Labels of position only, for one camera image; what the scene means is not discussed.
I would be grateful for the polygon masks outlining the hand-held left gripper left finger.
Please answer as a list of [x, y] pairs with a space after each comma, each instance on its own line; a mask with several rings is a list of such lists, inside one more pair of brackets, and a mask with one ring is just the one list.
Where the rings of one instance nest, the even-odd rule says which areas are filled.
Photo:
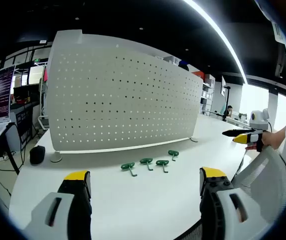
[[31, 240], [90, 240], [91, 214], [90, 172], [73, 172], [32, 210], [24, 235]]

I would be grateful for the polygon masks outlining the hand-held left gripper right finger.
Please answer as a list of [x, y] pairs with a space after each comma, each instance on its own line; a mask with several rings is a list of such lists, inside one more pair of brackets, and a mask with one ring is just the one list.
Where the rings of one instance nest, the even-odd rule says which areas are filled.
[[258, 240], [270, 224], [260, 207], [219, 169], [200, 168], [202, 239]]

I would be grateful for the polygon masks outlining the person's right hand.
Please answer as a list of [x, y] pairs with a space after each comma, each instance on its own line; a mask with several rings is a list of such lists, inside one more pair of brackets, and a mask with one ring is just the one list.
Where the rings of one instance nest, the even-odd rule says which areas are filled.
[[274, 150], [278, 149], [281, 143], [283, 142], [285, 135], [282, 131], [278, 131], [276, 133], [271, 132], [263, 132], [261, 136], [261, 140], [254, 143], [253, 145], [247, 146], [246, 150], [256, 150], [257, 152], [261, 152], [263, 147], [270, 146]]

